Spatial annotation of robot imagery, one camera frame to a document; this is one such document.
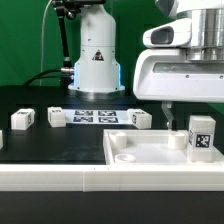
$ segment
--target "green backdrop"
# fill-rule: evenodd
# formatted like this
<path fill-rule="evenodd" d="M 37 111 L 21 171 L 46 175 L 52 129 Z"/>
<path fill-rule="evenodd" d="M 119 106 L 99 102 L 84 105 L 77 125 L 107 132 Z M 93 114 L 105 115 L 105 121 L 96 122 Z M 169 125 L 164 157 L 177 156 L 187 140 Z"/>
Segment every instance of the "green backdrop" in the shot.
<path fill-rule="evenodd" d="M 1 1 L 0 85 L 20 85 L 40 72 L 41 25 L 49 0 Z M 122 83 L 131 88 L 135 63 L 145 49 L 142 35 L 149 28 L 169 20 L 154 5 L 154 0 L 108 0 L 106 10 L 117 23 L 116 59 L 122 66 Z M 72 61 L 79 58 L 80 20 L 66 21 Z M 45 29 L 44 70 L 61 67 L 62 51 L 56 14 L 51 7 Z M 58 85 L 44 80 L 42 85 Z M 223 104 L 213 104 L 224 113 Z"/>

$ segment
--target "warning label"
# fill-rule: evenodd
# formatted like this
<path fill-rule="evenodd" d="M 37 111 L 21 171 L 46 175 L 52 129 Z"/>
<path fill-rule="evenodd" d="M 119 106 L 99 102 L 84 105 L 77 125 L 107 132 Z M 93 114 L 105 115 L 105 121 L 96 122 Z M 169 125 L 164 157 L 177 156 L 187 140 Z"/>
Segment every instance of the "warning label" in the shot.
<path fill-rule="evenodd" d="M 101 54 L 100 50 L 98 50 L 94 55 L 93 61 L 104 61 L 103 55 Z"/>

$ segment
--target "black table surface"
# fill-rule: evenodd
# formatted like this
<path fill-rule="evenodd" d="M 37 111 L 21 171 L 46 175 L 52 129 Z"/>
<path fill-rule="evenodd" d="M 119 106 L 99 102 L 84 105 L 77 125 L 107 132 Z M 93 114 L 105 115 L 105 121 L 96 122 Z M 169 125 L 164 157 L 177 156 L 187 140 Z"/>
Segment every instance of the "black table surface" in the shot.
<path fill-rule="evenodd" d="M 132 125 L 67 125 L 51 128 L 47 108 L 127 110 L 140 108 L 153 116 L 153 129 L 166 129 L 161 102 L 134 96 L 88 101 L 68 96 L 58 87 L 0 87 L 0 129 L 4 147 L 0 164 L 105 164 L 104 129 Z M 35 124 L 12 131 L 10 116 L 33 108 Z M 204 103 L 174 103 L 178 129 L 188 129 L 190 115 L 210 115 L 216 124 L 215 146 L 224 152 L 224 116 Z M 224 223 L 223 192 L 0 192 L 0 223 Z"/>

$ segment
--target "black sticker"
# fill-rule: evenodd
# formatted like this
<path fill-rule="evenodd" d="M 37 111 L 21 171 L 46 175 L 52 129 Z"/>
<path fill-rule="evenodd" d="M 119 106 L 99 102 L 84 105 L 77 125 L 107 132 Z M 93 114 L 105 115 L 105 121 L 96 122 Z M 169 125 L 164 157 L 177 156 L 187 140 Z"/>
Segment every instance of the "black sticker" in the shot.
<path fill-rule="evenodd" d="M 28 116 L 28 125 L 31 124 L 31 114 Z"/>
<path fill-rule="evenodd" d="M 61 110 L 52 110 L 52 113 L 61 113 Z"/>
<path fill-rule="evenodd" d="M 74 117 L 73 122 L 92 123 L 93 117 Z"/>
<path fill-rule="evenodd" d="M 25 114 L 28 114 L 28 112 L 18 112 L 17 114 L 25 115 Z"/>
<path fill-rule="evenodd" d="M 115 111 L 107 111 L 107 110 L 105 110 L 105 111 L 98 111 L 98 116 L 101 116 L 101 117 L 103 117 L 103 116 L 106 116 L 106 117 L 116 117 L 117 114 L 116 114 Z"/>
<path fill-rule="evenodd" d="M 94 55 L 93 61 L 104 61 L 103 55 L 101 54 L 100 50 L 98 50 Z"/>
<path fill-rule="evenodd" d="M 189 133 L 189 143 L 190 143 L 191 145 L 193 145 L 193 137 L 194 137 L 194 134 L 193 134 L 193 132 L 190 130 L 190 133 Z"/>
<path fill-rule="evenodd" d="M 76 110 L 75 115 L 93 116 L 92 110 Z"/>
<path fill-rule="evenodd" d="M 197 148 L 209 148 L 210 140 L 211 140 L 210 135 L 197 134 L 196 135 L 196 145 L 195 146 Z"/>
<path fill-rule="evenodd" d="M 104 124 L 114 124 L 118 123 L 118 119 L 116 117 L 99 117 L 99 122 Z"/>
<path fill-rule="evenodd" d="M 132 116 L 132 122 L 134 123 L 134 124 L 136 124 L 136 122 L 137 122 L 137 117 L 133 114 L 133 116 Z"/>
<path fill-rule="evenodd" d="M 135 114 L 145 114 L 144 112 L 135 112 Z"/>

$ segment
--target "black cable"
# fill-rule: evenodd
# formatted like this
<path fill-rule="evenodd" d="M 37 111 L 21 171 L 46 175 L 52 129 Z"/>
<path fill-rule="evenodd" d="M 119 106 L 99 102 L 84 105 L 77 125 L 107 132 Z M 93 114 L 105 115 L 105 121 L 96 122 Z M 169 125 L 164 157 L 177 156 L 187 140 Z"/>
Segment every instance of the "black cable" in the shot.
<path fill-rule="evenodd" d="M 49 70 L 47 70 L 47 71 L 41 72 L 41 73 L 35 75 L 33 78 L 27 80 L 27 81 L 23 84 L 23 86 L 29 86 L 30 83 L 32 83 L 32 82 L 33 82 L 34 80 L 36 80 L 37 78 L 40 78 L 40 77 L 43 78 L 44 75 L 46 75 L 46 74 L 50 74 L 50 73 L 54 73 L 54 72 L 61 72 L 61 69 L 60 69 L 60 68 L 49 69 Z"/>
<path fill-rule="evenodd" d="M 71 78 L 70 75 L 55 75 L 55 76 L 44 76 L 44 77 L 36 77 L 36 78 L 33 78 L 32 81 L 34 80 L 37 80 L 37 79 L 61 79 L 61 78 Z"/>

